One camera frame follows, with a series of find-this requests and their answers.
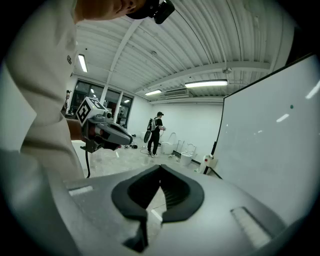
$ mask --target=white shirt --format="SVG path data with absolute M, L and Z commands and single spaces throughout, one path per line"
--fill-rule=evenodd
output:
M 64 180 L 84 178 L 61 114 L 77 56 L 76 2 L 46 1 L 23 25 L 5 60 L 13 81 L 37 114 L 21 152 L 59 172 Z

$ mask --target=man with backpack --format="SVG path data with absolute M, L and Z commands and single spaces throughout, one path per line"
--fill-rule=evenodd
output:
M 148 153 L 151 157 L 157 158 L 157 149 L 160 139 L 160 130 L 165 131 L 166 128 L 162 124 L 162 116 L 164 114 L 162 112 L 158 112 L 156 118 L 151 120 L 151 138 L 148 142 Z

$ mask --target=black t-shirt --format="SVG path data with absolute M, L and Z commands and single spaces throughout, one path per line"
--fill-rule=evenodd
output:
M 162 126 L 162 120 L 160 118 L 155 120 L 155 126 L 156 128 L 154 129 L 154 133 L 159 134 L 160 133 L 160 129 L 159 126 Z

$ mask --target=whiteboard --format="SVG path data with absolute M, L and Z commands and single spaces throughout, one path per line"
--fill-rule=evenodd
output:
M 224 98 L 214 171 L 288 225 L 320 181 L 320 63 L 309 56 Z

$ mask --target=ceiling beam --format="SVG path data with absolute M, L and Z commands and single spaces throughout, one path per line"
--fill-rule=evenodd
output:
M 157 81 L 149 83 L 145 86 L 142 86 L 135 90 L 135 93 L 142 91 L 143 89 L 150 89 L 152 87 L 159 86 L 164 83 L 169 83 L 174 80 L 183 79 L 185 77 L 191 77 L 195 75 L 201 75 L 206 73 L 215 73 L 222 72 L 222 69 L 225 68 L 226 64 L 224 62 L 213 63 L 203 66 L 197 66 L 183 70 L 166 77 L 160 78 Z M 233 71 L 255 71 L 255 72 L 269 72 L 270 63 L 266 62 L 257 62 L 257 61 L 231 61 L 227 63 L 228 68 L 232 68 Z
M 124 50 L 127 42 L 129 41 L 129 39 L 131 38 L 131 36 L 133 35 L 133 33 L 136 31 L 136 29 L 140 26 L 140 24 L 143 22 L 143 19 L 136 19 L 132 22 L 131 26 L 129 27 L 129 29 L 127 30 L 127 32 L 125 33 L 124 37 L 121 40 L 121 43 L 119 44 L 118 49 L 116 50 L 116 53 L 114 55 L 111 67 L 110 67 L 110 72 L 108 75 L 108 79 L 106 81 L 106 85 L 108 86 L 108 84 L 110 83 L 111 77 L 112 77 L 112 73 L 117 65 L 118 59 L 122 53 L 122 51 Z

